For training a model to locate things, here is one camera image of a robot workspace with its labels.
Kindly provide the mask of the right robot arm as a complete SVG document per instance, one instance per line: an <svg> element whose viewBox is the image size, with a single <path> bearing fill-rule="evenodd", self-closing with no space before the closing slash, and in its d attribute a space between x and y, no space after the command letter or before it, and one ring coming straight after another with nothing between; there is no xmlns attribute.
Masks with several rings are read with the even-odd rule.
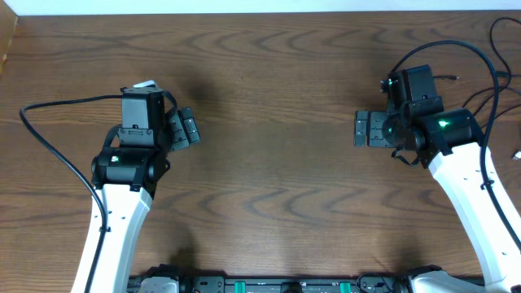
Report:
<svg viewBox="0 0 521 293"><path fill-rule="evenodd" d="M357 111L354 145L413 151L449 197L478 257L484 282L453 277L437 266L407 273L408 292L518 292L520 215L497 175L484 133L469 110L446 111L427 65L391 72L381 82L383 111Z"/></svg>

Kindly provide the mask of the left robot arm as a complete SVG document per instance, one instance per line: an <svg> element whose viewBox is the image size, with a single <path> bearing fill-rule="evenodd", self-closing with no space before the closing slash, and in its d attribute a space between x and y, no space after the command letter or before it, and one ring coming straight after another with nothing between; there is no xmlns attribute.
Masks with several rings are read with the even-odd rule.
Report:
<svg viewBox="0 0 521 293"><path fill-rule="evenodd" d="M166 100L175 99L157 85L122 90L122 123L91 166L96 195L75 292L125 291L140 229L170 169L167 156L200 140L192 110L165 110Z"/></svg>

